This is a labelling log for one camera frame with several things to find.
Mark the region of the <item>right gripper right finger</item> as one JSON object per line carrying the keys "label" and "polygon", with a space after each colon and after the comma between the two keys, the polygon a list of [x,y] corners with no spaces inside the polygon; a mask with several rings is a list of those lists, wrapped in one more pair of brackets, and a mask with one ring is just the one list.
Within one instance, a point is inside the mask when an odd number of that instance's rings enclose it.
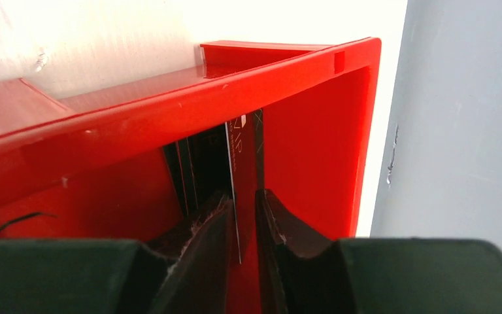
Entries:
{"label": "right gripper right finger", "polygon": [[502,251],[479,239],[331,240],[255,196],[264,313],[502,313]]}

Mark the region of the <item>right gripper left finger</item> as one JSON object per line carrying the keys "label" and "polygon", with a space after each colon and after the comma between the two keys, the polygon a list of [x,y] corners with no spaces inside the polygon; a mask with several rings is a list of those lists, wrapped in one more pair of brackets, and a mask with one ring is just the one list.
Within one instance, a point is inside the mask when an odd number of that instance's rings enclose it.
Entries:
{"label": "right gripper left finger", "polygon": [[0,240],[0,313],[224,313],[233,201],[158,238]]}

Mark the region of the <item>black VIP card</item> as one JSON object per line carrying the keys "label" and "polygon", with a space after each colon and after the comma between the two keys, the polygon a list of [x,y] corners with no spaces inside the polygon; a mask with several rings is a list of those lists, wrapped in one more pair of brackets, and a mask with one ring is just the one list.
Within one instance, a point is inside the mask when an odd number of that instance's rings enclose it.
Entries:
{"label": "black VIP card", "polygon": [[263,145],[263,112],[243,114],[225,123],[235,210],[235,257],[243,264],[255,226],[255,192],[260,171],[259,155]]}

